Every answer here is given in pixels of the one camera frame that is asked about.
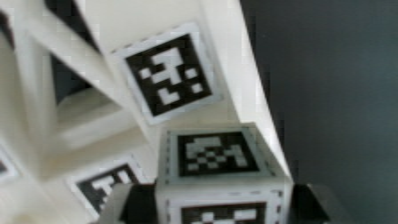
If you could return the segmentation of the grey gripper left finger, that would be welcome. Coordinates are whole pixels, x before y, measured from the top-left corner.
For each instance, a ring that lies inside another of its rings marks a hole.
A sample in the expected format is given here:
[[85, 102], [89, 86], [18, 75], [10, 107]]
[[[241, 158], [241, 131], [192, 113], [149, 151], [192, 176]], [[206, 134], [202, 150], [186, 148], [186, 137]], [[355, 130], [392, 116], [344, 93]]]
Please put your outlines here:
[[113, 186], [96, 224], [158, 224], [153, 184]]

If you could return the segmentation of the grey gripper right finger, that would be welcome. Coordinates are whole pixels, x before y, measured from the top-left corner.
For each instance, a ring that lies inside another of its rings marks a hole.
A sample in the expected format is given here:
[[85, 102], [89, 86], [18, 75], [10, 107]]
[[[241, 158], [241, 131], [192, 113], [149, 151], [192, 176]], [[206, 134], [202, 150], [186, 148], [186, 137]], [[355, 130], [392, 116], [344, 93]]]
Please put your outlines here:
[[357, 224], [323, 185], [296, 184], [293, 187], [289, 224]]

